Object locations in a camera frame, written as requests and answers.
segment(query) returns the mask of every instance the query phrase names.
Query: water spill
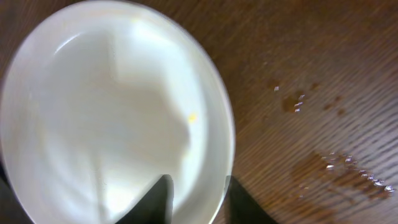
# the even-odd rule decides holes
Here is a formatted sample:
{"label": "water spill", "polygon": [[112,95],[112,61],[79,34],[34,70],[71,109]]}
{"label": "water spill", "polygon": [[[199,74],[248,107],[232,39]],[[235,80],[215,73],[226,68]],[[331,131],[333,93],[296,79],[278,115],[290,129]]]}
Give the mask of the water spill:
{"label": "water spill", "polygon": [[320,84],[319,83],[312,83],[310,90],[315,91],[319,89]]}
{"label": "water spill", "polygon": [[360,190],[369,199],[386,199],[395,191],[392,186],[384,184],[383,180],[376,179],[369,171],[358,167],[358,161],[351,155],[336,152],[327,156],[312,152],[293,166],[291,176],[298,191],[302,191],[303,186],[306,187],[303,183],[311,180],[327,182],[332,187]]}
{"label": "water spill", "polygon": [[267,88],[270,90],[279,91],[279,85],[280,85],[279,80],[271,78],[270,80],[268,80]]}
{"label": "water spill", "polygon": [[301,110],[305,99],[304,91],[298,90],[292,96],[288,96],[282,100],[282,109],[288,113],[296,113]]}

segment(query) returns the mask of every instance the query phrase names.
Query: wood grain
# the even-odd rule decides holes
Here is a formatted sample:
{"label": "wood grain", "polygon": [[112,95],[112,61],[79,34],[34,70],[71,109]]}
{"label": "wood grain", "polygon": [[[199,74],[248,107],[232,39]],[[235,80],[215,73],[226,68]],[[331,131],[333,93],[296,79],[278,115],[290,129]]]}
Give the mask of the wood grain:
{"label": "wood grain", "polygon": [[[1,0],[1,74],[40,21],[74,2]],[[397,222],[395,196],[371,200],[339,187],[351,203],[313,180],[300,201],[286,198],[297,191],[292,169],[313,151],[347,152],[398,185],[398,1],[138,2],[181,24],[213,59],[234,111],[233,174],[278,222]],[[279,91],[268,89],[271,78],[280,81]],[[313,83],[317,90],[310,90]],[[285,113],[282,99],[297,90],[308,100],[301,112]],[[308,168],[300,169],[305,177]],[[225,222],[221,209],[214,223]]]}

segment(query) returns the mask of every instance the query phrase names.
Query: white bowl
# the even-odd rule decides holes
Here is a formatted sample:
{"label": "white bowl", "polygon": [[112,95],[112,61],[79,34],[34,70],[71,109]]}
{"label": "white bowl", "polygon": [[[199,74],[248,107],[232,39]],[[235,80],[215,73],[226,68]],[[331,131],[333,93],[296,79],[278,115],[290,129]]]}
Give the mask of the white bowl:
{"label": "white bowl", "polygon": [[158,12],[87,1],[26,38],[4,82],[11,185],[35,223],[115,223],[161,174],[172,223],[211,223],[231,174],[234,125],[205,51]]}

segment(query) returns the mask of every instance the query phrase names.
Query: table surface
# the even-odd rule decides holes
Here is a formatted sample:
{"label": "table surface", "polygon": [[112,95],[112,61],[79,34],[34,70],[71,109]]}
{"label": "table surface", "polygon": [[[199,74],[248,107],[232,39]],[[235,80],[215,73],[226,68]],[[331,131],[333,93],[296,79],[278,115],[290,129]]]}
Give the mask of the table surface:
{"label": "table surface", "polygon": [[[74,2],[0,0],[2,77],[24,37]],[[234,111],[233,174],[267,213],[279,223],[396,223],[395,196],[313,174],[316,153],[346,152],[398,185],[398,1],[138,2],[181,24],[213,59]],[[305,100],[294,107],[298,91]],[[225,223],[224,208],[215,223]]]}

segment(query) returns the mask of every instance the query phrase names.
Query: yellow crumb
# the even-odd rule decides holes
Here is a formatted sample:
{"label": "yellow crumb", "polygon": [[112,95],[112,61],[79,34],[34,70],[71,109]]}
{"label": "yellow crumb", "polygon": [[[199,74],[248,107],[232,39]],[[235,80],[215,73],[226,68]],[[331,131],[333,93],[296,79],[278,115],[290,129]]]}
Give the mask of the yellow crumb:
{"label": "yellow crumb", "polygon": [[188,117],[189,123],[194,123],[197,120],[197,115],[192,113],[189,117]]}

